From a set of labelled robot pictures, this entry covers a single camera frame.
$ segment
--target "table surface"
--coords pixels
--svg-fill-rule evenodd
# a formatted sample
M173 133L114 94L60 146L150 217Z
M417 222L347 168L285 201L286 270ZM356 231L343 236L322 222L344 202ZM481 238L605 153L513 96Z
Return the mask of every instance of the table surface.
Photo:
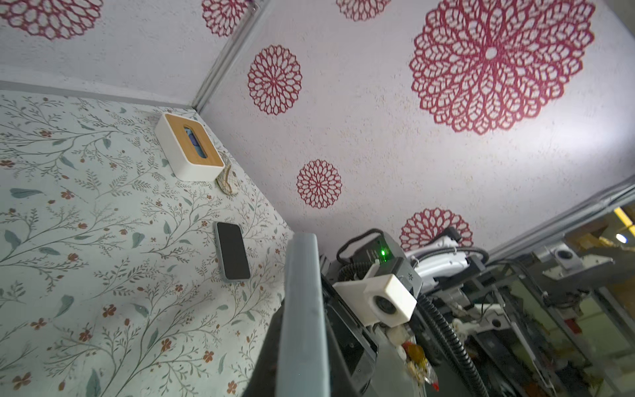
M292 233L231 156L237 196L176 179L153 132L165 111L201 121L0 91L0 394L245 388ZM214 221L243 228L249 282L220 279Z

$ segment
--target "black phone screen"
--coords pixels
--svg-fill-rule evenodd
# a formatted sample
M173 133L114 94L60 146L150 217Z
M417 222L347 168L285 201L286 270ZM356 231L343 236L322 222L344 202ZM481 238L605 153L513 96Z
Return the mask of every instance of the black phone screen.
M218 254L222 261L225 278L228 280L246 280L251 278L240 227L234 224L217 222L216 230L218 249L220 250Z

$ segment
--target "red flower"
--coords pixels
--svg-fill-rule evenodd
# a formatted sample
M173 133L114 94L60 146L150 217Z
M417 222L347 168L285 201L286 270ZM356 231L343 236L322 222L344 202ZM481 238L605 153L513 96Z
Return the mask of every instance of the red flower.
M75 195L70 190L62 192L62 198L65 198L66 200L70 200L73 197L75 197Z
M161 352L166 350L170 350L170 345L172 345L172 341L170 339L165 339L161 341Z
M248 77L254 105L267 114L286 112L302 89L300 64L282 46L269 46L256 55Z
M104 308L104 312L102 313L102 316L104 316L104 318L108 316L114 316L116 310L117 308L115 307L115 305L111 304L109 307Z
M415 38L419 107L456 132L508 130L538 116L582 70L594 40L586 0L485 4L442 0Z
M39 319L37 322L33 321L33 322L31 323L31 326L32 326L33 328L35 328L36 330L39 330L40 328L42 328L42 327L43 327L43 326L45 326L45 325L46 325L46 322L44 322L44 319L43 319L43 318Z
M236 394L236 382L233 380L227 384L227 394Z
M0 0L0 17L31 36L70 39L95 25L102 4L102 0Z
M79 334L79 340L82 342L88 342L93 336L90 334L90 330L85 330Z
M401 248L404 251L416 250L434 239L437 234L448 226L454 226L461 234L461 245L472 246L472 231L470 225L461 215L440 208L425 209L417 212L406 221L401 228Z
M205 360L206 363L209 363L211 360L214 360L213 358L214 352L213 351L205 351L205 355L203 356L203 359Z
M31 383L31 373L27 372L24 374L23 377L16 376L15 378L13 378L12 382L14 383L13 390L18 390L22 386L26 386L27 384Z
M332 205L342 192L340 174L332 164L323 160L309 161L298 174L298 193L313 208Z
M381 14L391 0L337 0L340 12L353 21L365 21Z
M229 36L247 10L245 0L203 0L203 19L211 32Z

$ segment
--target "leaf print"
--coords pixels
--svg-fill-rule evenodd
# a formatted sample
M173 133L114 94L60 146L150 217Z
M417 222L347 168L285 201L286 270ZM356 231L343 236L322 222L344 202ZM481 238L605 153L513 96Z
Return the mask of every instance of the leaf print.
M223 364L225 363L225 356L227 356L227 353L223 354L223 356L220 358L220 363L218 363L218 373L223 373Z
M42 193L39 190L32 190L32 189L18 189L16 187L12 188L11 190L9 190L11 192L11 195L15 198L25 198L25 197L29 197L29 196L33 196L34 194L40 194Z
M93 373L90 375L90 379L88 379L88 384L86 385L86 397L98 397L101 393L102 387L99 384L99 376L97 376L97 372L93 369Z
M141 306L136 303L133 303L132 306L134 306L135 310L143 317L148 317L148 309L146 309L145 306Z
M40 248L39 251L41 253L45 253L47 255L59 255L60 254L59 252L57 252L54 249L52 249L50 247L47 247L47 246L44 246L44 247Z
M67 158L66 158L66 157L64 157L64 156L62 156L62 157L60 158L60 161L61 161L61 162L62 162L62 164L64 164L64 165L67 165L67 166L69 166L69 167L71 167L71 168L75 168L75 166L73 165L73 163L71 163L71 162L70 162L70 160L69 160L69 159L67 159Z
M145 238L145 235L142 233L133 233L132 234L132 248L136 248L139 246L139 243L141 243Z
M158 337L159 337L159 329L157 328L154 330L154 332L152 333L152 336L150 337L150 341L148 342L148 350L150 350L152 345L154 345Z
M75 298L70 295L64 295L61 299L61 302L62 306L60 307L60 310L57 312L57 315L55 317L59 317L66 313L73 305L73 302L75 302Z

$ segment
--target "red floral medallion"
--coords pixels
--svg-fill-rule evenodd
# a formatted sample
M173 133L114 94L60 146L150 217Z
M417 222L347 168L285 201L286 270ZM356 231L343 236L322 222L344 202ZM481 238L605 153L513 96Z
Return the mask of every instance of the red floral medallion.
M203 19L218 36L229 36L247 10L245 0L203 0Z
M95 26L102 0L0 0L0 17L31 36L81 36Z
M282 46L269 46L256 55L248 77L253 103L267 114L286 112L302 89L300 64Z
M309 161L298 174L298 193L313 208L333 205L342 192L340 174L323 160Z
M401 228L401 248L404 251L421 248L449 226L454 226L463 237L460 243L462 246L473 245L470 225L461 215L441 208L428 208L414 214Z
M420 108L482 135L538 116L582 70L594 40L586 0L443 0L410 62Z
M353 21L365 21L381 14L391 0L337 0L340 12Z

